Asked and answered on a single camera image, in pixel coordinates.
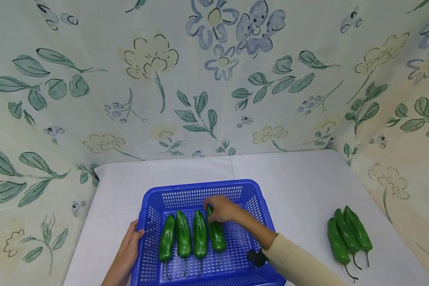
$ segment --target beige sleeve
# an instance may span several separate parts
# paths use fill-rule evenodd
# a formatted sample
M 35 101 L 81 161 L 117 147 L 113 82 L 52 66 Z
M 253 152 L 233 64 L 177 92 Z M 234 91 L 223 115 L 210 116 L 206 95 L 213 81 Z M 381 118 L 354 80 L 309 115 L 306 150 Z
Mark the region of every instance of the beige sleeve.
M 269 250 L 262 252 L 275 270 L 295 286 L 346 286 L 326 265 L 281 234 Z

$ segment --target blue plastic basket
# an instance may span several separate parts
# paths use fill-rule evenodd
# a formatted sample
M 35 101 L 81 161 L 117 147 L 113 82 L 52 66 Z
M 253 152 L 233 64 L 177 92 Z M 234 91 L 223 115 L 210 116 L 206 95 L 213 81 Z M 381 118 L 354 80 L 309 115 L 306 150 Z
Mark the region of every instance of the blue plastic basket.
M 187 258 L 187 273 L 184 275 L 184 260 L 176 254 L 176 243 L 173 244 L 173 257 L 168 263 L 167 280 L 164 264 L 158 260 L 160 230 L 168 215 L 182 211 L 187 217 L 191 228 L 196 210 L 203 215 L 205 198 L 225 195 L 231 201 L 241 205 L 257 220 L 274 230 L 272 219 L 262 197 L 259 185 L 253 180 L 233 180 L 179 186 L 154 187 L 144 198 L 139 215 L 137 229 L 145 229 L 146 233 L 139 242 L 139 257 L 131 272 L 131 286 L 136 285 L 192 285 L 192 286 L 282 286 L 286 282 L 271 265 L 261 268 L 254 267 L 247 260 L 249 250 L 260 250 L 259 243 L 241 226 L 229 222 L 224 225 L 227 249 L 221 254 L 215 253 L 209 241 L 208 254 L 202 262 L 200 278 L 200 262 L 194 255 Z

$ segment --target person's left hand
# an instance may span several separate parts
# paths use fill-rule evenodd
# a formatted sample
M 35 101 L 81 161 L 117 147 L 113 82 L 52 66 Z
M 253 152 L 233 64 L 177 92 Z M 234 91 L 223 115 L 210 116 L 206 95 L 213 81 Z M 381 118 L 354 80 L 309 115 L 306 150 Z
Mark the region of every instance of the person's left hand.
M 130 223 L 118 253 L 101 286 L 125 286 L 127 284 L 131 268 L 138 257 L 138 241 L 145 234 L 144 229 L 136 231 L 137 223 L 138 220 Z

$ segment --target white table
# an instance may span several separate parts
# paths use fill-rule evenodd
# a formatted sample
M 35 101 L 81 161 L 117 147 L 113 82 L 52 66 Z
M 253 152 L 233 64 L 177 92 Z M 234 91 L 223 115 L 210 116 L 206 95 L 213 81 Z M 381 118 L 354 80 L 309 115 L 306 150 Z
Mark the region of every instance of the white table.
M 233 157 L 112 163 L 95 170 L 100 185 L 70 264 L 64 286 L 100 285 L 143 195 L 152 187 L 250 178 L 269 207 L 275 229 L 300 245 L 348 284 L 327 239 L 327 221 L 336 208 L 349 205 L 373 243 L 357 255 L 363 267 L 349 271 L 358 286 L 429 285 L 429 276 L 388 222 L 350 167 L 332 150 L 253 154 Z

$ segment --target floral fabric backdrop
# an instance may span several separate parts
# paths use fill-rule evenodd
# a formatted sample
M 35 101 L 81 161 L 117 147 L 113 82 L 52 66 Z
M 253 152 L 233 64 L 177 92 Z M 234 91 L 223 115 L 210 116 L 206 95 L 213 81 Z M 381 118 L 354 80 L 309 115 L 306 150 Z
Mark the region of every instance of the floral fabric backdrop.
M 0 2 L 0 285 L 61 285 L 126 160 L 334 148 L 429 272 L 429 0 Z

